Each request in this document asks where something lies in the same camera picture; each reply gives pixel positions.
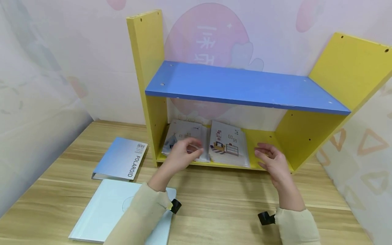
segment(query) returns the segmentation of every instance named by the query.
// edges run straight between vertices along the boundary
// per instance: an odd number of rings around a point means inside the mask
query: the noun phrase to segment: barcode
[[[143,144],[138,144],[138,147],[136,148],[135,153],[137,153],[137,154],[142,154],[142,153],[143,153],[143,150],[144,150],[144,147],[145,147],[145,145],[143,145]]]

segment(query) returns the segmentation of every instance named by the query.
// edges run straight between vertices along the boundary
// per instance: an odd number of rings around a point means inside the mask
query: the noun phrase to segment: yellow bottom board
[[[160,152],[162,152],[163,148],[163,143],[166,138],[167,130],[169,127],[166,128],[164,132],[164,136],[162,137],[162,142],[160,144]],[[235,165],[229,165],[229,164],[223,164],[223,163],[217,163],[217,162],[192,162],[191,165],[199,165],[199,166],[209,166],[209,167],[225,167],[225,168],[233,168],[233,169],[253,169],[253,170],[264,170],[258,165],[258,162],[260,161],[258,158],[255,157],[254,155],[254,147],[257,147],[257,143],[268,143],[274,145],[276,148],[278,148],[280,151],[282,151],[279,142],[277,141],[275,137],[275,132],[273,131],[261,131],[261,130],[253,130],[253,129],[241,129],[245,133],[245,137],[247,140],[247,146],[248,146],[248,155],[249,155],[249,161],[250,161],[250,167],[239,167]],[[164,162],[166,159],[166,156],[160,153],[156,159],[157,162]],[[291,164],[288,162],[289,169],[291,172],[294,172],[293,168],[291,167]]]

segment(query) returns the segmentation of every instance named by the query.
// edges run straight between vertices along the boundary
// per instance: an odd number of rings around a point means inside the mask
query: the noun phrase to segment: wooden shelf
[[[162,63],[145,94],[339,115],[350,113],[305,76],[170,61]]]
[[[250,157],[247,169],[262,169],[253,147],[266,142],[279,148],[296,172],[392,75],[392,47],[343,33],[332,35],[308,77],[165,61],[162,16],[161,10],[154,10],[127,18],[155,162],[165,160],[161,151],[167,98],[181,98],[287,109],[275,132],[243,129]]]
[[[163,155],[162,148],[163,148],[163,143],[165,141],[165,137],[167,134],[167,130],[169,129],[169,125],[166,127],[166,129],[163,132],[163,137],[160,143],[160,153],[158,154],[158,157],[156,159],[157,162],[164,162],[166,159],[166,156]],[[254,147],[257,147],[258,142],[263,142],[263,143],[269,143],[273,144],[276,146],[280,151],[282,151],[280,144],[278,140],[276,139],[275,132],[272,131],[261,131],[261,130],[252,130],[252,129],[241,129],[246,136],[247,139],[247,147],[248,147],[248,155],[249,155],[249,162],[250,162],[250,167],[239,167],[235,165],[229,165],[229,164],[223,164],[223,163],[217,163],[217,162],[209,162],[209,163],[204,163],[204,162],[192,162],[191,165],[199,165],[199,166],[209,166],[209,167],[225,167],[225,168],[232,168],[232,169],[253,169],[253,170],[261,170],[264,171],[263,168],[261,168],[258,165],[258,162],[260,161],[258,158],[255,157],[254,155]],[[294,172],[293,167],[289,162],[287,162],[289,165],[289,169],[291,172]]]

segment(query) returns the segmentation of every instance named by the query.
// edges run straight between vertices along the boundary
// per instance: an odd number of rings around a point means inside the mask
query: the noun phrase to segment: left hand
[[[201,148],[202,143],[196,138],[186,138],[184,140],[178,141],[172,148],[169,156],[166,158],[165,162],[162,164],[161,168],[166,169],[172,175],[184,170],[189,164],[195,159],[199,158],[204,149]]]

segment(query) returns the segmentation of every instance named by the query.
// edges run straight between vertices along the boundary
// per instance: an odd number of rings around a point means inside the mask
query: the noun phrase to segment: light blue notebook
[[[103,180],[68,238],[103,243],[129,207],[140,186],[138,183]],[[176,197],[175,189],[166,188],[166,191],[170,200]],[[146,244],[167,244],[171,218],[172,212],[166,211]]]

